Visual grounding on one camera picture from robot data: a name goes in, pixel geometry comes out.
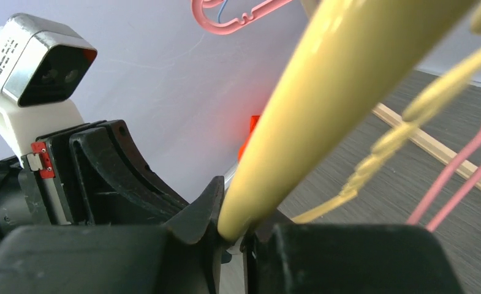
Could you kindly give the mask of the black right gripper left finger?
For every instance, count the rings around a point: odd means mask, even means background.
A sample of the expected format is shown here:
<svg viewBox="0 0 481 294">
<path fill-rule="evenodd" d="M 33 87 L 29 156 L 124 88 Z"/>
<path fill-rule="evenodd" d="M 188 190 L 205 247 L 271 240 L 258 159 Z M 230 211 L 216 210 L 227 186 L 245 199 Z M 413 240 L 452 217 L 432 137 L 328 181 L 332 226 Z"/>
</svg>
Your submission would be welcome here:
<svg viewBox="0 0 481 294">
<path fill-rule="evenodd" d="M 27 226 L 0 245 L 0 293 L 217 293 L 224 178 L 163 225 Z"/>
</svg>

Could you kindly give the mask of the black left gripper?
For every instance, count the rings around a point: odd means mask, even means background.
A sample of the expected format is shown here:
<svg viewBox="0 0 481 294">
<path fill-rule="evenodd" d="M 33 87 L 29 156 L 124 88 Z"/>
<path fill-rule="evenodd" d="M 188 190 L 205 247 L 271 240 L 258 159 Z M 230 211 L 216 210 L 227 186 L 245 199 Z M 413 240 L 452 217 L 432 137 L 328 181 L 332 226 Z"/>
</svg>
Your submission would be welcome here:
<svg viewBox="0 0 481 294">
<path fill-rule="evenodd" d="M 26 225 L 163 224 L 187 201 L 150 169 L 122 120 L 37 137 L 0 160 L 0 242 Z"/>
</svg>

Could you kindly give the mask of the wooden clothes rack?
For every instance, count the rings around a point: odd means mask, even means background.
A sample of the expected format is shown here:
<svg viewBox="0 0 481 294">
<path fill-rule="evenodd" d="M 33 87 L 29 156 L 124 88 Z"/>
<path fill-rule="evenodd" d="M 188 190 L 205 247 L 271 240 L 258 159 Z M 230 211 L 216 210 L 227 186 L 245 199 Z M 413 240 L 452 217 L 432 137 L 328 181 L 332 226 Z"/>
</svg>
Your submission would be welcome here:
<svg viewBox="0 0 481 294">
<path fill-rule="evenodd" d="M 399 114 L 384 104 L 378 104 L 374 108 L 373 114 L 383 122 L 387 123 L 390 127 L 398 126 L 403 122 Z M 449 162 L 456 156 L 456 152 L 420 129 L 410 137 L 410 141 L 444 165 L 448 165 Z M 463 179 L 469 179 L 476 170 L 476 165 L 468 160 L 465 160 L 457 168 L 456 173 Z M 478 182 L 475 184 L 475 187 L 481 190 L 481 179 L 478 180 Z"/>
</svg>

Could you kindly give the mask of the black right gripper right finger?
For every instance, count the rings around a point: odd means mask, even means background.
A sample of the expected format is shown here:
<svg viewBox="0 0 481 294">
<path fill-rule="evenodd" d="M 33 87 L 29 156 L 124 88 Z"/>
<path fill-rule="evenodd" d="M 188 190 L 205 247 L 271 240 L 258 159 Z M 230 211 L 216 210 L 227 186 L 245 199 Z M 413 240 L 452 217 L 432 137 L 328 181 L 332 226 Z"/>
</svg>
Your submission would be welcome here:
<svg viewBox="0 0 481 294">
<path fill-rule="evenodd" d="M 463 293 L 441 244 L 401 224 L 296 224 L 280 212 L 242 243 L 247 293 Z"/>
</svg>

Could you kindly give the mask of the cream yellow hanger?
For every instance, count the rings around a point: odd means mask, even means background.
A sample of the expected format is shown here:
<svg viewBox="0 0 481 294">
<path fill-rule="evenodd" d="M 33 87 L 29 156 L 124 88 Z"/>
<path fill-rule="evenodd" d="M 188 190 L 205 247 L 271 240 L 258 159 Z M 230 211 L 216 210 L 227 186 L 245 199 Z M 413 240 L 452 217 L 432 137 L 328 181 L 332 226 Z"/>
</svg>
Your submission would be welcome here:
<svg viewBox="0 0 481 294">
<path fill-rule="evenodd" d="M 481 1 L 323 1 L 244 149 L 218 232 L 233 243 L 296 185 Z"/>
</svg>

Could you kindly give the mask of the orange cloth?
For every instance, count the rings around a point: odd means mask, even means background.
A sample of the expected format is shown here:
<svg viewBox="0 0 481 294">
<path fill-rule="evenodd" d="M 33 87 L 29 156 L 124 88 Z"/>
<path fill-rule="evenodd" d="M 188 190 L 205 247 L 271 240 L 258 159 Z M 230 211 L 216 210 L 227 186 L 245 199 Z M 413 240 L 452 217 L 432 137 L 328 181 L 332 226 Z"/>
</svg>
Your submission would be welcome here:
<svg viewBox="0 0 481 294">
<path fill-rule="evenodd" d="M 249 123 L 249 133 L 248 133 L 248 136 L 246 137 L 243 145 L 241 146 L 241 148 L 238 150 L 238 156 L 237 156 L 237 161 L 240 161 L 241 160 L 241 157 L 249 143 L 249 140 L 251 138 L 251 135 L 254 131 L 254 129 L 256 128 L 256 124 L 258 122 L 260 118 L 260 115 L 253 115 L 251 116 L 251 119 L 250 119 L 250 123 Z"/>
</svg>

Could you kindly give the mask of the thin pink wire hanger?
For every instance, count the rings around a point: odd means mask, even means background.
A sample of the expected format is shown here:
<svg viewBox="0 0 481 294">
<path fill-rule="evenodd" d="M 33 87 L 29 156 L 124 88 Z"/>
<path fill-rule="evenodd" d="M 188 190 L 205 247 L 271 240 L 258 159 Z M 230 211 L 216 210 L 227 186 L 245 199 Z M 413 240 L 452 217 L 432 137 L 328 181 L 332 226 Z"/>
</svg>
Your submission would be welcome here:
<svg viewBox="0 0 481 294">
<path fill-rule="evenodd" d="M 474 170 L 468 169 L 471 163 L 468 157 L 481 147 L 481 126 L 475 137 L 468 142 L 468 144 L 461 149 L 460 152 L 455 153 L 445 168 L 441 171 L 439 176 L 433 182 L 426 194 L 423 196 L 419 204 L 413 210 L 412 214 L 407 219 L 406 223 L 409 225 L 417 224 L 422 216 L 427 212 L 428 208 L 434 202 L 436 197 L 441 192 L 442 188 L 457 173 L 466 178 L 466 182 L 455 192 L 451 199 L 436 213 L 436 215 L 426 225 L 426 229 L 434 231 L 442 223 L 442 221 L 455 209 L 455 207 L 467 196 L 469 191 L 477 187 L 481 189 L 481 165 Z"/>
</svg>

